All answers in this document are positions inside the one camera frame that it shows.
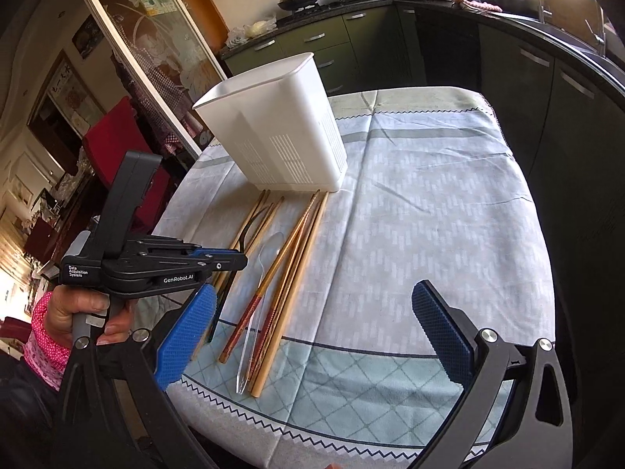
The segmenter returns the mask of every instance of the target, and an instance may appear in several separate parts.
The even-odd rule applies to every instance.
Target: plastic bag
[[[276,28],[276,15],[257,21],[254,24],[243,26],[245,35],[246,37],[249,37],[249,39],[260,37],[261,35],[267,34]]]
[[[226,45],[232,49],[238,45],[248,42],[248,38],[245,36],[245,30],[243,28],[233,28],[228,32],[228,38],[226,39]]]

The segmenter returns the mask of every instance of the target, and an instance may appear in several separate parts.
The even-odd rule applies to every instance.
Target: kitchen sink
[[[551,37],[555,37],[557,40],[564,42],[577,50],[583,51],[592,51],[593,47],[583,40],[579,40],[577,37],[573,37],[571,34],[561,30],[560,28],[556,28],[554,25],[549,23],[541,23],[537,19],[533,19],[531,17],[525,17],[522,15],[514,15],[514,14],[506,14],[506,13],[498,13],[497,17],[503,17],[505,19],[510,19],[527,27],[533,28],[534,30],[539,30],[544,34],[547,34]]]
[[[621,86],[625,87],[625,72],[607,58],[599,56],[595,51],[580,51],[584,56],[590,58],[602,70],[611,75]]]

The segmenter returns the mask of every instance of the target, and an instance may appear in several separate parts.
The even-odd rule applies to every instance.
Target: glass door
[[[118,76],[164,154],[197,159],[212,134],[191,108],[226,78],[181,0],[85,0],[114,51]]]

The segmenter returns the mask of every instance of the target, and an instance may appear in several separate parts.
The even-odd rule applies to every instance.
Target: light blue tablecloth
[[[217,363],[258,284],[254,256],[213,342],[168,393],[193,427],[258,467],[407,467],[461,392],[411,311],[414,284],[430,279],[451,306],[505,340],[553,340],[548,255],[529,189],[480,95],[385,90],[334,97],[332,107],[348,174],[330,195],[262,396],[234,391],[241,345]],[[256,197],[223,148],[210,147],[157,231],[228,245]],[[308,198],[288,194],[270,234],[288,233]]]

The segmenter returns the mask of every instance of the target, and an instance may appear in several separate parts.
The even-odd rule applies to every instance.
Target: hand
[[[72,319],[79,312],[97,313],[108,308],[109,299],[105,294],[84,288],[57,286],[48,301],[48,312],[43,326],[48,335],[64,347],[72,346]],[[104,335],[96,341],[97,345],[123,342],[128,338],[132,323],[134,302],[126,302],[124,308],[104,326]]]

